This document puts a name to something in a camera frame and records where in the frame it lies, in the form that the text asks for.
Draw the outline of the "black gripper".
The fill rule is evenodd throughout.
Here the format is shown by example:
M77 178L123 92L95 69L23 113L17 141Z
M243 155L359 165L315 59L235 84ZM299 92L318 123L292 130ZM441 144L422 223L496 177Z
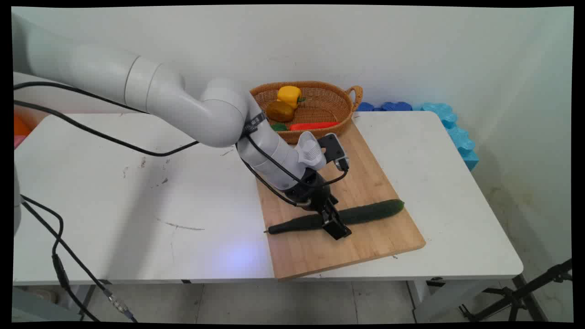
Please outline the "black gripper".
M313 169L305 170L303 184L297 183L286 190L286 197L293 202L301 203L306 211L321 212L322 228L335 240L351 235L352 231L341 219L335 205L339 200L332 192L328 181Z

